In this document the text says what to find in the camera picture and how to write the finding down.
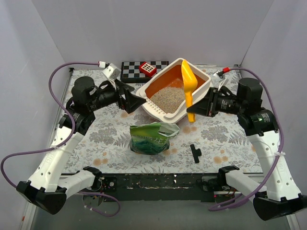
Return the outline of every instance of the chessboard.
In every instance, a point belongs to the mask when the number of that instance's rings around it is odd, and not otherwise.
[[[157,73],[168,66],[168,61],[125,61],[121,63],[120,80],[124,83],[146,83],[151,77],[139,71],[139,66],[147,62],[157,68]]]

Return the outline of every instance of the red block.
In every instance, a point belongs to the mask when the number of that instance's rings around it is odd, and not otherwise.
[[[148,77],[152,77],[157,72],[157,68],[144,62],[139,66],[139,71]]]

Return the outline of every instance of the yellow scoop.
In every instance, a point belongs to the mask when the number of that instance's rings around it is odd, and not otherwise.
[[[193,105],[192,93],[197,88],[198,82],[186,60],[182,61],[181,73],[183,79],[184,94],[186,96],[186,105],[187,108],[189,108]],[[195,122],[195,114],[188,113],[188,119],[190,122]]]

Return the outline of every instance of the green plastic bag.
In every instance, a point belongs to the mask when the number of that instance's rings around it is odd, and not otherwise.
[[[154,122],[143,126],[130,126],[130,149],[137,153],[155,155],[169,149],[169,140],[178,135],[176,124]]]

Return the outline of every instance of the patterned table surface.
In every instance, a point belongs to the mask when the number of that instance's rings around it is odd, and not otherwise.
[[[216,67],[198,67],[211,76],[214,86],[218,86],[220,79],[213,77]],[[74,70],[66,101],[71,97],[75,80],[81,76],[92,77],[96,85],[105,81],[101,70]],[[232,71],[226,77],[229,78],[227,87],[236,93],[237,74]],[[140,83],[131,85],[135,87],[134,92],[142,86]],[[219,113],[214,118],[196,115],[194,124],[184,117],[177,123],[181,131],[171,140],[170,149],[154,156],[129,149],[129,127],[157,121],[143,108],[127,114],[112,104],[96,111],[95,116],[96,120],[66,164],[65,172],[74,173],[85,166],[93,166],[103,173],[216,173],[219,168],[232,164],[244,172],[262,172],[255,150],[235,115]],[[190,144],[202,151],[198,164],[194,163]]]

